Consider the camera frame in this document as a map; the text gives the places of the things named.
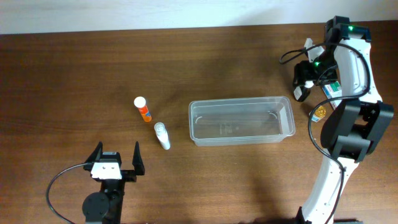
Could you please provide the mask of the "small jar gold lid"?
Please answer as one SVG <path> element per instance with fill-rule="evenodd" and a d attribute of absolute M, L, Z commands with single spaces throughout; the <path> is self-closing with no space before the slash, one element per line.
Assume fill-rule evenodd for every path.
<path fill-rule="evenodd" d="M 314 112 L 309 113 L 309 118 L 311 122 L 319 122 L 326 116 L 326 108 L 324 106 L 319 106 Z"/>

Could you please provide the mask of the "dark bottle white cap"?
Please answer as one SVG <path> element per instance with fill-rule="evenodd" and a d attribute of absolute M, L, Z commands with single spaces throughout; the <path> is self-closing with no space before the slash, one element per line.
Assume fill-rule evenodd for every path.
<path fill-rule="evenodd" d="M 313 81 L 305 81 L 304 84 L 299 84 L 294 88 L 294 97 L 296 101 L 303 102 L 307 99 L 311 93 L 311 89 L 314 86 Z"/>

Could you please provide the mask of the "white green medicine box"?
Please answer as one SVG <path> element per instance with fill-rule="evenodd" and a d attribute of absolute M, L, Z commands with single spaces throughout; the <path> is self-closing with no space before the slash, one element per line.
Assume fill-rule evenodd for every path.
<path fill-rule="evenodd" d="M 322 90 L 328 99 L 330 98 L 337 98 L 342 96 L 341 85 L 338 81 L 326 84 L 322 86 Z M 331 101 L 331 107 L 335 110 L 338 105 L 341 103 L 341 100 Z"/>

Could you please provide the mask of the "white calamine lotion bottle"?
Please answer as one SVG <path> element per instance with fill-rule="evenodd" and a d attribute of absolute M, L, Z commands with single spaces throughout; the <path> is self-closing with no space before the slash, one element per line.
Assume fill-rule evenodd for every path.
<path fill-rule="evenodd" d="M 164 123 L 156 123 L 154 125 L 154 130 L 155 130 L 155 134 L 156 134 L 161 146 L 165 150 L 169 150 L 171 148 L 171 143 L 170 143 L 169 135 L 165 128 Z"/>

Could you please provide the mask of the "orange tablet tube white cap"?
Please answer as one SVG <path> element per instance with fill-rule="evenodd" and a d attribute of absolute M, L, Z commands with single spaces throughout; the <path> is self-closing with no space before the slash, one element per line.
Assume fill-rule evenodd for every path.
<path fill-rule="evenodd" d="M 149 112 L 149 109 L 146 105 L 146 99 L 142 96 L 138 96 L 134 99 L 134 106 L 139 110 L 143 120 L 145 122 L 150 122 L 152 120 L 152 116 Z"/>

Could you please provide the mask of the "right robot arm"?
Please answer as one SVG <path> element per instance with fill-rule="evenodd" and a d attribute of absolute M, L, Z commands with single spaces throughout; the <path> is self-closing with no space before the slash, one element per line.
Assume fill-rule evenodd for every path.
<path fill-rule="evenodd" d="M 304 101 L 314 85 L 341 82 L 339 105 L 325 121 L 316 148 L 323 161 L 313 190 L 298 210 L 296 223 L 333 223 L 347 180 L 371 154 L 392 121 L 394 108 L 377 92 L 370 63 L 371 35 L 367 27 L 335 16 L 325 25 L 325 37 L 314 45 L 307 39 L 297 51 L 308 59 L 294 67 L 294 96 Z"/>

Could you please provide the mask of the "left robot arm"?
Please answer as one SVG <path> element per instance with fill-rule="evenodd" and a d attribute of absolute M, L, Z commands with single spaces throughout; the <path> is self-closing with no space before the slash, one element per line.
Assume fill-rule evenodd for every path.
<path fill-rule="evenodd" d="M 139 143 L 135 143 L 132 158 L 133 169 L 122 170 L 121 155 L 118 152 L 104 152 L 99 142 L 85 161 L 83 169 L 101 184 L 98 192 L 89 194 L 83 202 L 82 212 L 86 223 L 120 223 L 124 188 L 128 182 L 136 182 L 145 174 Z"/>

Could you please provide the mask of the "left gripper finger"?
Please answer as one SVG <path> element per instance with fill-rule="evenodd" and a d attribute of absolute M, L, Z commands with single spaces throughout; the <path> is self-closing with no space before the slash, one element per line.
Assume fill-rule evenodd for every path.
<path fill-rule="evenodd" d="M 103 153 L 103 143 L 100 141 L 98 143 L 98 145 L 96 146 L 95 150 L 87 158 L 85 163 L 95 162 L 95 161 L 100 160 L 100 157 L 101 157 L 102 153 Z"/>
<path fill-rule="evenodd" d="M 144 163 L 143 163 L 143 160 L 141 157 L 141 152 L 140 152 L 140 147 L 139 147 L 138 141 L 136 141 L 135 146 L 134 146 L 132 165 L 134 167 L 134 171 L 135 171 L 136 175 L 145 175 L 146 170 L 145 170 Z"/>

